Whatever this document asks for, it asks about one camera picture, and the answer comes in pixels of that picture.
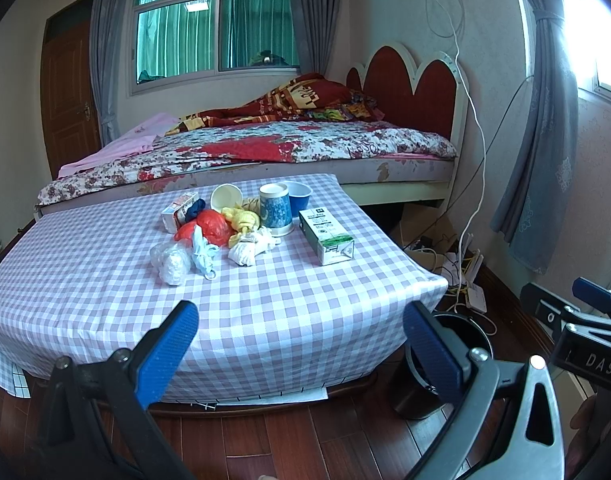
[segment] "table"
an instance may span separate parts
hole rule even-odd
[[[343,192],[335,176],[298,177],[356,238],[355,258],[319,266],[295,228],[278,247],[238,267],[223,248],[218,277],[162,283],[150,248],[167,241],[160,212],[178,191],[44,216],[0,265],[0,386],[14,365],[48,378],[77,363],[133,348],[180,300],[199,330],[164,401],[219,402],[332,386],[370,373],[403,341],[404,306],[434,309],[447,281],[414,263]],[[269,179],[236,182],[244,196]],[[208,200],[214,186],[199,187]]]

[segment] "mug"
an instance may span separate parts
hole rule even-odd
[[[284,236],[294,229],[288,186],[283,183],[266,184],[259,188],[262,225],[273,236]]]

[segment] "white box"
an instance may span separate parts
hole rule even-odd
[[[161,218],[164,220],[164,227],[171,235],[176,234],[179,228],[185,224],[185,214],[199,199],[198,192],[184,193],[176,198],[169,206],[161,211]]]
[[[354,238],[327,207],[300,211],[299,225],[322,265],[345,262],[354,257]]]

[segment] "trash can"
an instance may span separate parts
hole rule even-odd
[[[438,312],[434,316],[442,326],[454,330],[468,348],[484,348],[493,356],[490,339],[476,322],[452,312]],[[444,406],[408,342],[405,359],[399,362],[388,384],[387,396],[394,411],[409,420],[426,418]]]

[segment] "blue gripper pad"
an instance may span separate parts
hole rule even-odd
[[[585,278],[577,278],[572,283],[572,294],[605,314],[611,313],[611,291]]]
[[[449,404],[458,404],[463,398],[463,372],[450,350],[445,346],[436,330],[430,325],[431,314],[416,301],[408,303],[403,311],[403,330],[408,343],[425,372],[428,382],[437,389],[439,399]],[[437,328],[443,330],[436,322]]]
[[[199,313],[194,303],[181,301],[159,328],[148,331],[135,348],[134,355],[139,355],[139,346],[151,344],[152,348],[140,365],[137,365],[135,396],[143,409],[153,402],[158,402],[166,392],[185,352],[192,343],[199,327]]]

